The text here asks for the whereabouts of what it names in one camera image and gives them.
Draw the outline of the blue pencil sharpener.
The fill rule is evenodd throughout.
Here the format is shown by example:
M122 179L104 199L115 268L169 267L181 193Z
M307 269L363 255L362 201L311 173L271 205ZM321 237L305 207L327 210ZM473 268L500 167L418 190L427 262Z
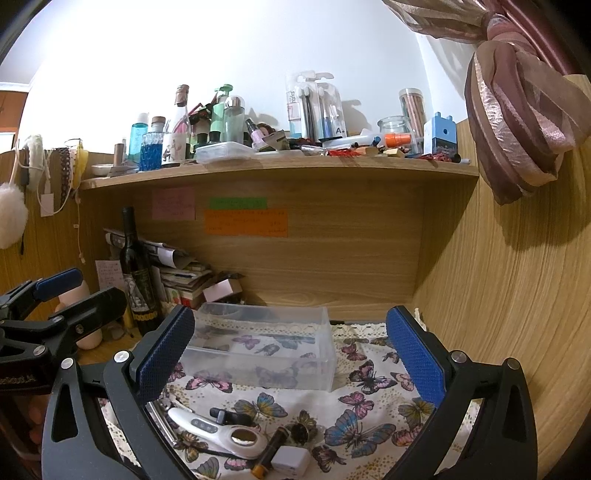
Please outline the blue pencil sharpener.
M458 153L457 124L453 117L436 112L424 125L423 146L425 154L453 158Z

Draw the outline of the brown orange lip balm tube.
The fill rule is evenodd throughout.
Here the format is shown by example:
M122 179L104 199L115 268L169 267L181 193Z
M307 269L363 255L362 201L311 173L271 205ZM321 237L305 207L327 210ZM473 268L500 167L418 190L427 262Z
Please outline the brown orange lip balm tube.
M266 475L273 470L271 462L280 447L287 443L288 438L290 438L290 431L286 427L280 427L274 432L273 437L270 438L269 443L266 445L266 449L263 450L263 454L260 455L256 463L252 465L252 469L250 469L250 473L254 478L265 479Z

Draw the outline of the blue liquid bottle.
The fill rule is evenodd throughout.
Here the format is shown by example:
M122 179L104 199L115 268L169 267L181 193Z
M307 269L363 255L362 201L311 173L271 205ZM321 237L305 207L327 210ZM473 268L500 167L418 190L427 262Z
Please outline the blue liquid bottle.
M148 131L148 116L145 112L137 115L135 120L132 122L127 157L134 163L139 162L140 149L143 135Z

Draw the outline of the butterfly print white cloth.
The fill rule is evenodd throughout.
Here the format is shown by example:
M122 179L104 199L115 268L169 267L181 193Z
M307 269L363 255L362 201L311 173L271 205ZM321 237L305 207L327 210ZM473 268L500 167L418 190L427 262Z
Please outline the butterfly print white cloth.
M338 348L334 389L264 389L234 385L224 393L188 376L179 362L158 407L204 414L209 406L249 414L266 438L301 422L310 440L287 446L311 452L304 479L382 479L406 452L434 412L423 400L383 323L332 329Z

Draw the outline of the dark wine bottle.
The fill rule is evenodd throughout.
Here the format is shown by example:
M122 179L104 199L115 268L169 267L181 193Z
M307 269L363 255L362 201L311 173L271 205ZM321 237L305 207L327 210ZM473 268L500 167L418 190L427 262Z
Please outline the dark wine bottle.
M119 258L125 281L132 319L139 333L155 331L163 320L153 285L151 265L143 243L139 240L133 207L122 210L124 246Z

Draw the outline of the tall tube of pencils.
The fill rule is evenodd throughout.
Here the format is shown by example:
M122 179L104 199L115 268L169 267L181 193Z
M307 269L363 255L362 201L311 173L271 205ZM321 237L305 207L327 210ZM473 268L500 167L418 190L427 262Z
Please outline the tall tube of pencils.
M399 92L403 114L408 118L415 139L423 142L424 125L427 122L422 92L416 88L405 88Z

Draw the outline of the green spray bottle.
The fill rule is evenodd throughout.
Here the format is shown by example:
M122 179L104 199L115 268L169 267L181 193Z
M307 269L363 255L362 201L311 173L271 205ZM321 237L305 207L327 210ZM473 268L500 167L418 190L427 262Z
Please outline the green spray bottle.
M211 101L211 127L209 127L209 142L219 143L222 141L224 129L224 105L233 90L231 84L223 84L215 91Z

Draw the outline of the green sticky note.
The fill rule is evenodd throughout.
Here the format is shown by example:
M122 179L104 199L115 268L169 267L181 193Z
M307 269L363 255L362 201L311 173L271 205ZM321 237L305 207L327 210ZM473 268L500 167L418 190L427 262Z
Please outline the green sticky note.
M211 210L264 210L266 197L211 197L208 208Z

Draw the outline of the white charger cube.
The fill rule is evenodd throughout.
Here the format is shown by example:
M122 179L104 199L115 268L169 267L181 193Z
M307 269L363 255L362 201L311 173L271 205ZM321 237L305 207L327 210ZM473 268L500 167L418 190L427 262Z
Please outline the white charger cube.
M311 463L311 452L297 446L281 446L271 459L271 467L290 478L301 478Z

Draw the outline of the glass jar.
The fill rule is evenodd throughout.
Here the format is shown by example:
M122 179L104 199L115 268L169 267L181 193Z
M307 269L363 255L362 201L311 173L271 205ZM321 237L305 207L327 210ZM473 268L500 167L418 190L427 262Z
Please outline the glass jar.
M380 133L388 148L398 148L412 143L412 133L404 115L392 115L378 121Z

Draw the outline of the pink white mug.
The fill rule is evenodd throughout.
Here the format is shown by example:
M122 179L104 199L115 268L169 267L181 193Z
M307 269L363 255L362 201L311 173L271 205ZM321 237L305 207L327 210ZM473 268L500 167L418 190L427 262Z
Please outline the pink white mug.
M55 307L55 312L61 312L63 310L69 309L70 307L74 307L71 311L71 314L74 317L80 317L85 310L80 308L78 304L83 300L90 297L90 290L85 281L71 289L68 290L58 296L58 305ZM76 342L76 345L79 349L83 351L90 351L97 348L103 340L102 330L98 328L92 333L89 333L81 340Z

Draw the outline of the pink brown tied curtain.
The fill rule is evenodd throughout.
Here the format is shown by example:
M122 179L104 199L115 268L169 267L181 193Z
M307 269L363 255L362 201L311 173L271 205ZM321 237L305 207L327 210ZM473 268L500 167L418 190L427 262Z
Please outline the pink brown tied curtain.
M390 1L412 31L475 45L465 98L480 172L500 205L557 180L590 136L590 100L507 1Z

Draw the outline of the clear lidded container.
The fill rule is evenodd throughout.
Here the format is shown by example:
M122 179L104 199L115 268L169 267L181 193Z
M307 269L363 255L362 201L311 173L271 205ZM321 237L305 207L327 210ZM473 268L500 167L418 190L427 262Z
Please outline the clear lidded container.
M254 154L256 151L252 147L236 142L221 142L198 147L194 152L194 159L197 163L208 164L225 160L249 159Z

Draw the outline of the stack of books and papers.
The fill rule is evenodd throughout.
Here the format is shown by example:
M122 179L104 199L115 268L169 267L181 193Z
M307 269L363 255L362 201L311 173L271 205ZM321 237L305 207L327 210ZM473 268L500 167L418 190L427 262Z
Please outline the stack of books and papers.
M213 279L211 266L165 243L142 238L139 241L151 265L158 300L195 309L204 300L204 289Z

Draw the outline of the round black compact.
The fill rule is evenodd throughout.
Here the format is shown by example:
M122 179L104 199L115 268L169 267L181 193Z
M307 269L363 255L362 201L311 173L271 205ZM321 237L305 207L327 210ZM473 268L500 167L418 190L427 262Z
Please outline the round black compact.
M290 434L291 442L297 446L304 446L310 440L310 431L301 422L287 425L287 432Z

